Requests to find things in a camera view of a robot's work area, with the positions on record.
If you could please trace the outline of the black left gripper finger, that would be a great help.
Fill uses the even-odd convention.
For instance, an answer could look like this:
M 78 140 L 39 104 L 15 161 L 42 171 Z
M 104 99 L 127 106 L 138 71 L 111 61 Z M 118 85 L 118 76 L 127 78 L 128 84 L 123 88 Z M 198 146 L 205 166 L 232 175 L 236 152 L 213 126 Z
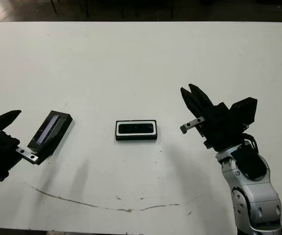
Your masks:
M 21 111 L 9 111 L 0 115 L 0 131 L 12 124 L 12 122 L 19 116 L 20 113 Z
M 9 126 L 21 113 L 21 110 L 12 110 L 0 115 L 0 128 Z

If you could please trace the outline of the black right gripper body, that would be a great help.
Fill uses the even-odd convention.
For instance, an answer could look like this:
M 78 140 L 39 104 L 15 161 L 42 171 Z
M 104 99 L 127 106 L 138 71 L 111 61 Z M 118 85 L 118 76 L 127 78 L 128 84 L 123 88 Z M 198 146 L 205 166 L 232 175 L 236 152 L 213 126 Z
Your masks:
M 223 102 L 216 105 L 218 111 L 210 116 L 195 117 L 187 126 L 200 124 L 206 140 L 204 145 L 207 149 L 213 148 L 219 152 L 227 147 L 242 142 L 243 132 L 248 128 L 248 103 L 237 102 L 228 108 Z

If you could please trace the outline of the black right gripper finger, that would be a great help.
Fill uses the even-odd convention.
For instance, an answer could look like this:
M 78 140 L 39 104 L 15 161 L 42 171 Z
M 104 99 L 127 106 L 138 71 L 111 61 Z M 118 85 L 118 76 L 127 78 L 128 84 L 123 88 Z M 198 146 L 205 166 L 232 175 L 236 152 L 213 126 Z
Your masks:
M 185 88 L 181 88 L 180 91 L 186 107 L 192 112 L 192 114 L 196 118 L 200 118 L 203 111 L 203 91 L 200 88 L 190 88 L 190 92 Z M 190 126 L 187 126 L 187 124 L 188 122 L 180 127 L 180 130 L 183 134 L 186 134 L 189 129 L 195 127 L 195 124 L 190 124 Z M 196 127 L 196 129 L 198 130 L 199 134 L 201 136 L 204 136 L 199 123 L 197 123 L 197 126 L 198 127 Z
M 198 86 L 189 84 L 189 88 L 198 88 Z M 203 111 L 202 111 L 201 116 L 204 116 L 204 115 L 210 116 L 211 113 L 215 113 L 218 111 L 218 107 L 216 105 L 213 105 L 209 97 L 204 92 L 203 92 L 202 97 L 203 97 L 203 101 L 202 101 L 203 102 L 202 103 Z

